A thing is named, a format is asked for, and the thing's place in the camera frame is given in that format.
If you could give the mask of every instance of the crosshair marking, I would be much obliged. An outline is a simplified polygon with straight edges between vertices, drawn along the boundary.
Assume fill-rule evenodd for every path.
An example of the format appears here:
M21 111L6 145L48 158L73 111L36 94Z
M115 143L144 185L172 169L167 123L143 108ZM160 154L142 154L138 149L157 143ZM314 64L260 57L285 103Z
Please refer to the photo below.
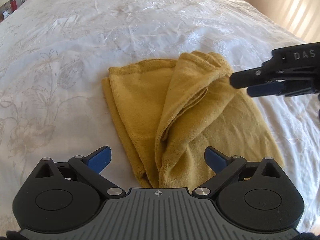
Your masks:
M154 194L159 197L159 196L161 196L161 195L163 194L163 192L161 192L160 190L158 190L158 191L156 191Z

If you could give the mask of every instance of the white bedspread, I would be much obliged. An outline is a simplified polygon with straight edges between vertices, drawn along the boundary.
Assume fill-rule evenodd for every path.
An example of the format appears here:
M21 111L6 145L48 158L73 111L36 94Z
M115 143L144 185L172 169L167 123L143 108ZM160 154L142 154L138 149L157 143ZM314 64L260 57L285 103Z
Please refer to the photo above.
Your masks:
M109 67L200 50L239 71L302 42L242 0L27 0L0 24L0 235L17 229L12 200L43 157L66 161L109 145L102 175L139 186L103 96ZM310 230L320 216L319 103L255 101L304 198L298 230Z

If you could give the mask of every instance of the red candle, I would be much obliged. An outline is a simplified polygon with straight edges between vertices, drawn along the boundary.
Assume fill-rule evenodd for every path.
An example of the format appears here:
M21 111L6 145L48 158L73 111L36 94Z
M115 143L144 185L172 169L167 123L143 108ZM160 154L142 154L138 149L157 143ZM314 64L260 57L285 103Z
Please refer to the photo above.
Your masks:
M14 12L18 8L16 0L10 0L10 4L11 4L11 10Z

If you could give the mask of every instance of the ribbed gray grip surface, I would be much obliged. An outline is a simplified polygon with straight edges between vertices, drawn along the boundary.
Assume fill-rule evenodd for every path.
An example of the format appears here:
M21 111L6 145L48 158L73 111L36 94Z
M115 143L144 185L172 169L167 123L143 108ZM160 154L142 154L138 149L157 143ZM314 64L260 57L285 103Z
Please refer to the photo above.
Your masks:
M194 198L184 188L133 188L128 196L108 200L81 228L61 234L24 229L21 234L30 240L289 240L298 233L239 229L221 217L210 200Z

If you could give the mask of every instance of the yellow towel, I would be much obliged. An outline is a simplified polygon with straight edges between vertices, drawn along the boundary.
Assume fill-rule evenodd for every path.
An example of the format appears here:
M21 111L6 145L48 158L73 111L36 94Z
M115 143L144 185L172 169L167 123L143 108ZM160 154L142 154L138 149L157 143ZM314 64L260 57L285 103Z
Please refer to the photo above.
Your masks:
M252 99L229 85L231 73L221 55L198 51L109 69L105 97L143 187L199 186L214 175L204 162L207 146L283 165Z

